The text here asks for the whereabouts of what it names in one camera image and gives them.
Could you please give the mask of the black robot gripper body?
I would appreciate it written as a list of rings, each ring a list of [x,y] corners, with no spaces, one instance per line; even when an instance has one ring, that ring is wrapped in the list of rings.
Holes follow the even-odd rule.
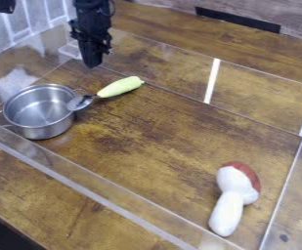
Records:
[[[101,45],[103,54],[109,53],[111,17],[113,16],[113,0],[72,0],[76,17],[68,21],[71,37],[80,41],[93,41]]]

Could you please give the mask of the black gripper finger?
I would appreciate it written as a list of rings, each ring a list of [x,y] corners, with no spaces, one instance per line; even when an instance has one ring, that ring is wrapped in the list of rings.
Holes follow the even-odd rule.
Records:
[[[101,64],[101,45],[93,41],[80,41],[79,49],[84,64],[93,68]]]

